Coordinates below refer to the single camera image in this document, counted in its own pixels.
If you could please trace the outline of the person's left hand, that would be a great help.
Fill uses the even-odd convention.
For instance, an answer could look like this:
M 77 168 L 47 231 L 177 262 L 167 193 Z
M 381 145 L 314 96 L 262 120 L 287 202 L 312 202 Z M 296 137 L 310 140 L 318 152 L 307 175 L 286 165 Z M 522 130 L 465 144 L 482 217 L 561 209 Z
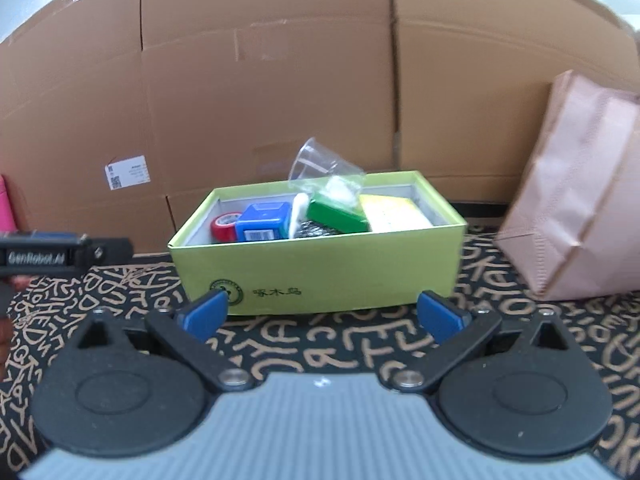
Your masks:
M 11 298 L 17 293 L 25 290 L 32 278 L 30 276 L 21 275 L 14 276 L 13 278 L 8 278 L 3 282 L 3 285 L 9 285 L 12 289 Z M 8 360 L 10 349 L 11 349 L 11 340 L 13 337 L 13 323 L 10 318 L 6 315 L 2 315 L 1 317 L 1 377 L 4 377 L 6 374 L 6 361 Z

